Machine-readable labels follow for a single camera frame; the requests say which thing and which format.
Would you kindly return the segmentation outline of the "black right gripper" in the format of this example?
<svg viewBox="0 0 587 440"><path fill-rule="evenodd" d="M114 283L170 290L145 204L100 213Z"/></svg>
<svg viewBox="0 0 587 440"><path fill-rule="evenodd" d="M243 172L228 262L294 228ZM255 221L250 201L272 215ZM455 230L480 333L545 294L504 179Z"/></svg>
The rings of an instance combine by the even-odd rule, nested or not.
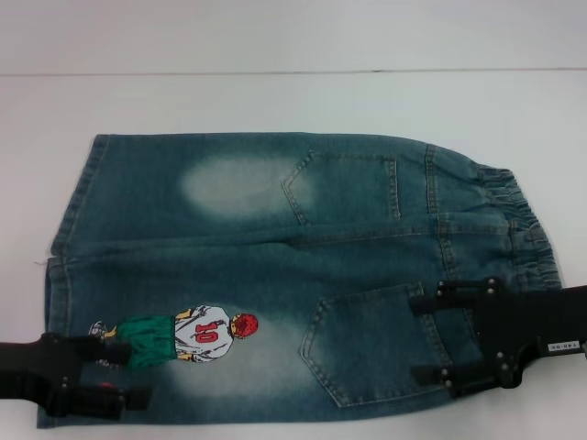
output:
<svg viewBox="0 0 587 440"><path fill-rule="evenodd" d="M540 358L586 353L586 288L511 293L497 277L441 280L432 294L410 284L414 316L472 309L484 360L449 366L417 365L419 386L442 386L465 397L521 384L524 369Z"/></svg>

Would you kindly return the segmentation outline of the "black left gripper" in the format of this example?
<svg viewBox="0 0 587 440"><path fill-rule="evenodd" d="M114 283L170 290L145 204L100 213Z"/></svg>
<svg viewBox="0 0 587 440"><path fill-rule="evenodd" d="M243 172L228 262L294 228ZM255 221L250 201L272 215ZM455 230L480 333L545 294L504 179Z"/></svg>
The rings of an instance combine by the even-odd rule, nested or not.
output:
<svg viewBox="0 0 587 440"><path fill-rule="evenodd" d="M3 343L1 397L41 407L57 402L58 416L121 416L124 411L146 411L151 387L80 384L84 362L103 360L125 366L131 355L130 344L93 335L69 338L45 333L30 343Z"/></svg>

